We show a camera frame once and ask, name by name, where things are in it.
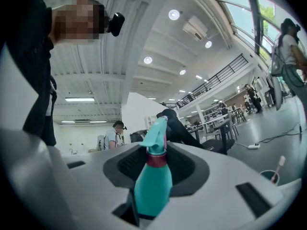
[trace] black slot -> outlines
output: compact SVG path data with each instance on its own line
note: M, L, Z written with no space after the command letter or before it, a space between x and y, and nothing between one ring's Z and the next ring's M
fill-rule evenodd
M69 169L72 169L72 168L76 168L76 167L79 167L79 166L84 165L84 164L85 164L85 162L83 162L83 161L76 161L76 162L68 163L67 167Z
M236 189L239 191L256 218L262 216L271 209L271 205L251 183L236 185Z

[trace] white t-shirt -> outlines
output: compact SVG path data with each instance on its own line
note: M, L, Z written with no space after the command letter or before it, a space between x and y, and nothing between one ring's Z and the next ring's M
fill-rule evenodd
M283 36L283 45L279 48L279 50L283 56L285 64L296 65L295 57L291 50L292 45L297 46L294 37L286 34L285 36Z
M116 130L114 128L106 132L104 150L109 149L109 141L115 141L115 147L117 146L117 135L116 135Z

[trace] man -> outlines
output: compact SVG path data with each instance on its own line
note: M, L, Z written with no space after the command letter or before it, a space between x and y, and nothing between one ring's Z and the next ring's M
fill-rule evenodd
M124 130L124 123L121 121L116 121L113 125L113 128L106 132L104 150L112 149L117 147L118 138L117 135L120 135Z
M251 99L252 103L254 104L254 106L257 109L256 113L262 112L261 104L260 104L260 102L257 98L257 92L252 87L250 87L248 84L245 84L245 90L246 90L249 98Z
M6 42L19 70L38 93L24 131L40 137L46 145L56 144L52 120L55 98L50 97L54 85L50 79L50 50L61 42L84 43L96 39L99 34L110 32L110 24L104 6L95 0L76 0L75 4L56 10L47 8L44 0L30 0L18 31Z

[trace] person wearing headset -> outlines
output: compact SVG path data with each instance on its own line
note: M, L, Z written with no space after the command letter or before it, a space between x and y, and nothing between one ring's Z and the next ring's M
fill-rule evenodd
M116 121L113 127L106 132L104 141L104 150L109 150L118 146L118 135L120 135L125 128L124 123Z
M37 92L23 130L54 146L53 101L50 51L62 42L84 43L111 32L117 36L124 16L111 20L105 7L95 0L75 0L73 4L52 10L44 0L30 0L21 16L20 26L6 41L9 52L24 78Z
M301 100L305 118L307 118L307 86L296 72L297 69L302 70L304 76L307 72L307 58L298 48L297 32L299 30L299 25L295 25L291 19L286 18L281 24L282 34L278 39L278 48L284 59L283 80Z

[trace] white wall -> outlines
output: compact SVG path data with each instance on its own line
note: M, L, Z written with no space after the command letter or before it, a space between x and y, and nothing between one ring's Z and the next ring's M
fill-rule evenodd
M95 126L60 126L53 124L57 144L55 145L63 155L69 155L69 149L84 153L89 149L96 149L97 137L105 135L113 124Z
M146 129L145 117L156 116L167 107L146 97L130 92L127 104L121 107L121 119L128 130L124 130L125 143L130 143L130 134Z

